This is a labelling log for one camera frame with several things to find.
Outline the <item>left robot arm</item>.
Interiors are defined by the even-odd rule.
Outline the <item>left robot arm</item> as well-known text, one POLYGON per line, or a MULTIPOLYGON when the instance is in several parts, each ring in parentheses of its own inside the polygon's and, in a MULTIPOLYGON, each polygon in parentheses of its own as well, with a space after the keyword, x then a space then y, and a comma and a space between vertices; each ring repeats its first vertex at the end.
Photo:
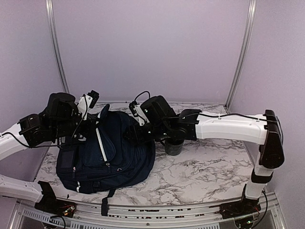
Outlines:
MULTIPOLYGON (((78 102, 71 94, 52 93, 42 112, 20 119, 1 133, 0 158, 5 159, 25 149, 46 147, 47 142, 68 151, 83 145, 96 126, 96 118, 88 111, 98 99, 96 91, 84 94, 78 102)), ((60 209, 60 201, 47 182, 27 182, 1 175, 0 194, 41 202, 49 212, 60 209)))

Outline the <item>navy blue student backpack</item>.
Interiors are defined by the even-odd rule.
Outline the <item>navy blue student backpack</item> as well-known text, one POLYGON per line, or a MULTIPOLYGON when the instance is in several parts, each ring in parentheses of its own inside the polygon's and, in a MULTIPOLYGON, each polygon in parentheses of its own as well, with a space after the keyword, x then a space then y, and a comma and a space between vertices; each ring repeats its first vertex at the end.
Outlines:
POLYGON ((133 145, 123 138, 136 120, 107 104, 98 113, 97 128, 86 141, 59 150, 56 174, 68 190, 83 194, 107 191, 101 215, 107 216, 108 199, 120 188, 143 182, 150 174, 156 155, 154 141, 133 145))

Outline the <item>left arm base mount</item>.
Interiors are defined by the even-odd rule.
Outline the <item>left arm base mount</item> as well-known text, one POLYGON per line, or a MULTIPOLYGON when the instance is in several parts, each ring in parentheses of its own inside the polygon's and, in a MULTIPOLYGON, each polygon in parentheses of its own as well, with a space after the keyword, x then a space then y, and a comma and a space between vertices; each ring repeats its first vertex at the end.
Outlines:
POLYGON ((72 218, 76 210, 76 203, 57 199, 49 183, 39 181, 42 189, 42 198, 35 203, 34 208, 53 215, 72 218))

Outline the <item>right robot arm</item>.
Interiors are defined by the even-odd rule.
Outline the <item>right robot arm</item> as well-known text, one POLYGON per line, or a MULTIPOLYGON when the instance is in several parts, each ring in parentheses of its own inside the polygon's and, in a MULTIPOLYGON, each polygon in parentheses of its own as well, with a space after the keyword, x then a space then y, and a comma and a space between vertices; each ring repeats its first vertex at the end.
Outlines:
POLYGON ((133 101, 129 109, 138 123, 128 127, 124 137, 133 144, 151 140, 170 140, 181 145, 184 140, 228 139, 255 143, 259 146, 251 179, 247 182, 243 198, 236 210, 245 214, 254 207, 275 169, 285 161, 283 135, 274 111, 264 114, 215 114, 200 109, 185 109, 177 114, 161 95, 153 96, 142 104, 133 101))

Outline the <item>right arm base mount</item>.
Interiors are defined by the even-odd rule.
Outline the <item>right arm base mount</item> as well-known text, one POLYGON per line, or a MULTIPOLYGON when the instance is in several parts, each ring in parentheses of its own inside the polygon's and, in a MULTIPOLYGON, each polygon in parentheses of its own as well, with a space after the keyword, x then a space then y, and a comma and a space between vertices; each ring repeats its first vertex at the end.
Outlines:
POLYGON ((246 185, 243 188, 242 197, 238 201, 219 205, 219 213, 223 219, 235 218, 251 213, 259 213, 261 206, 259 199, 247 199, 245 196, 246 185))

